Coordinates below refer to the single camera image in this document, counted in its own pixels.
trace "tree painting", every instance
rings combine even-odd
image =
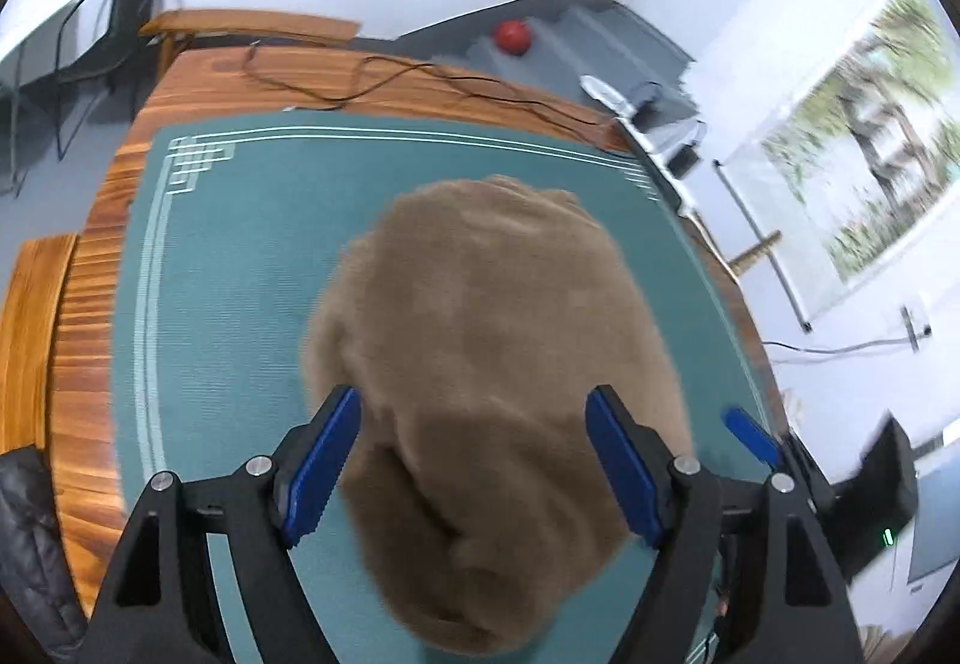
[[[954,63],[944,27],[927,0],[889,0],[870,28],[762,143],[805,206],[832,150],[853,140],[872,180],[856,211],[830,229],[824,246],[845,281],[900,239],[960,177],[960,124],[944,105]],[[932,133],[930,115],[936,116]]]

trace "brown cloth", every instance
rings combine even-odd
[[[594,386],[691,452],[616,244],[572,194],[507,177],[400,196],[344,252],[301,360],[315,403],[363,398],[340,487],[368,569],[455,653],[521,646],[626,541],[584,427]]]

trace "metal screw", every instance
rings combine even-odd
[[[265,475],[274,466],[274,463],[267,456],[254,456],[247,461],[247,474],[253,477]]]
[[[771,477],[770,485],[774,486],[774,489],[779,490],[781,493],[790,493],[797,485],[793,482],[793,477],[789,475],[781,474],[777,472],[776,475]]]
[[[693,456],[677,456],[673,459],[673,468],[682,475],[695,475],[700,471],[700,462]]]
[[[174,485],[172,472],[157,472],[150,478],[150,487],[155,491],[165,491],[171,485]]]

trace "gray floor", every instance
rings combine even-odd
[[[144,86],[143,93],[149,92]],[[93,204],[113,153],[130,128],[130,83],[120,79],[113,95],[102,82],[85,83],[67,100],[64,135],[73,131],[89,108],[66,157],[56,162],[50,85],[44,80],[26,88],[45,114],[20,118],[17,153],[26,178],[20,196],[0,197],[0,293],[6,293],[16,252],[24,239],[79,231]],[[0,188],[8,184],[8,120],[10,105],[0,104]]]

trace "black chair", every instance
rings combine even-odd
[[[66,149],[69,148],[73,137],[80,128],[77,128],[67,140],[66,146],[61,141],[62,125],[62,88],[64,85],[75,84],[87,79],[107,78],[107,88],[113,92],[113,75],[126,64],[138,47],[143,43],[139,30],[152,17],[152,2],[154,0],[113,0],[110,4],[110,18],[107,32],[69,66],[61,68],[61,46],[64,39],[66,23],[77,12],[80,5],[86,0],[77,1],[56,35],[56,62],[54,66],[54,86],[56,100],[54,103],[54,126],[56,127],[56,159],[64,159]],[[131,121],[136,115],[137,83],[131,83],[130,115]]]

